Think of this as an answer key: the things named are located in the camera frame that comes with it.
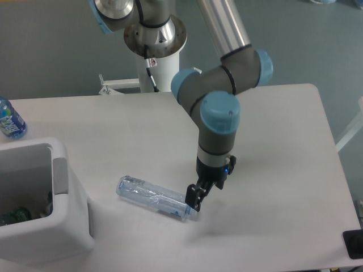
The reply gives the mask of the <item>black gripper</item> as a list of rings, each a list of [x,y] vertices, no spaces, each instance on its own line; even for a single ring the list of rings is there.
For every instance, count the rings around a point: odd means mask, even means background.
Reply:
[[[237,158],[229,155],[226,159],[226,163],[222,166],[212,167],[204,164],[197,158],[196,172],[199,178],[196,184],[190,184],[187,187],[187,193],[185,195],[185,203],[195,211],[200,211],[201,203],[209,194],[212,187],[216,186],[218,189],[223,189],[228,175],[232,174]]]

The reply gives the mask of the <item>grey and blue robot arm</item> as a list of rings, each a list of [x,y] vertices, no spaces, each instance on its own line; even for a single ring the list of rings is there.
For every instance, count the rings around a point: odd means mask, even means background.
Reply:
[[[141,92],[171,92],[198,127],[198,180],[187,188],[185,201],[199,211],[211,188],[222,189],[233,172],[236,157],[231,151],[240,123],[237,95],[271,79],[270,56],[253,49],[234,1],[197,3],[221,61],[206,72],[179,68],[187,31],[171,13],[169,1],[89,4],[104,33],[123,30]]]

